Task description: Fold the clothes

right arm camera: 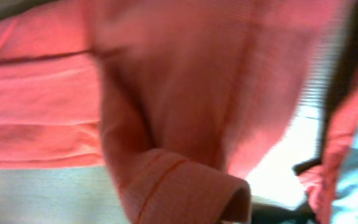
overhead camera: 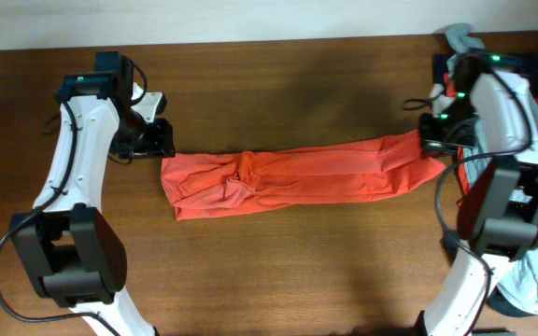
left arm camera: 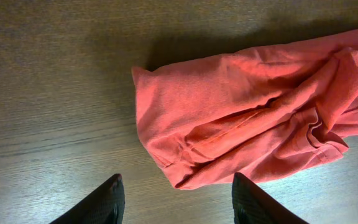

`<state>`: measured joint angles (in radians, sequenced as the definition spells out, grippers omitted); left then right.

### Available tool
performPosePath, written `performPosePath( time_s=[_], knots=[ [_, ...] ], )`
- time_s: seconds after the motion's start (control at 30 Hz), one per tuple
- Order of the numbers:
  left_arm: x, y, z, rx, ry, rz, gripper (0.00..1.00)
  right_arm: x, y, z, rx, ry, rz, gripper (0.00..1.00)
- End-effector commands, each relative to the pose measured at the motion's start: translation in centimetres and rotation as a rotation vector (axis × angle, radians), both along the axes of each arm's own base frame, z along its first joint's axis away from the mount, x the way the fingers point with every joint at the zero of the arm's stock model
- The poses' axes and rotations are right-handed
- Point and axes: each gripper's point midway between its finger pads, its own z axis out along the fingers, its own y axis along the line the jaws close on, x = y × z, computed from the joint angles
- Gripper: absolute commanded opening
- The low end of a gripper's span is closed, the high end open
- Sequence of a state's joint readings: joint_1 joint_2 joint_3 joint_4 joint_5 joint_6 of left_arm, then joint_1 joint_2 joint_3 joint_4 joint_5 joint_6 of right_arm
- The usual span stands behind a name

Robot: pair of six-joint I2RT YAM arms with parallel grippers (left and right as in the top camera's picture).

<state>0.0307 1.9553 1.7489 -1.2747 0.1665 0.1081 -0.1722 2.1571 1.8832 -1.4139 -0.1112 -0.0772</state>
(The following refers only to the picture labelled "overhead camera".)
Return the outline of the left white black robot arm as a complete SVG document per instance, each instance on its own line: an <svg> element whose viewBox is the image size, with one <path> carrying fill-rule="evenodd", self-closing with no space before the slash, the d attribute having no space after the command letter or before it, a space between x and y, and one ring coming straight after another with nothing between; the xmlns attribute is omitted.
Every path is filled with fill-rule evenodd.
<svg viewBox="0 0 538 336"><path fill-rule="evenodd" d="M35 293L83 318L98 335L155 335L126 288L123 243L102 214L108 161L176 154L160 91L137 84L142 69L117 51L96 54L90 73L54 93L60 129L49 175L29 213L13 215L12 241Z"/></svg>

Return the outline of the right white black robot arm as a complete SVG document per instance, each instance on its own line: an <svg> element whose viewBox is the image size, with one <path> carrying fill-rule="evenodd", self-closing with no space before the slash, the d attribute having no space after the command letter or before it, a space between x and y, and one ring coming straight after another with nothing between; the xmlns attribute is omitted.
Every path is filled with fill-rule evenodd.
<svg viewBox="0 0 538 336"><path fill-rule="evenodd" d="M435 94L419 118L424 155L480 147L476 158L488 165L460 203L451 238L459 251L441 292L419 313L416 335L474 335L491 290L538 247L538 131L520 65L470 49L452 76L456 96Z"/></svg>

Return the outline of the orange red printed t-shirt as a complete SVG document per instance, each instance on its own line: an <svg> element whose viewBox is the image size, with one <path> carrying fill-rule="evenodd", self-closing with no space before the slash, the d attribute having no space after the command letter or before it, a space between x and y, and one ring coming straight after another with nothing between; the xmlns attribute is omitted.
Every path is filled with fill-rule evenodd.
<svg viewBox="0 0 538 336"><path fill-rule="evenodd" d="M433 180L442 162L421 154L418 132L277 152L177 154L161 183L177 220L232 217L297 204L369 203Z"/></svg>

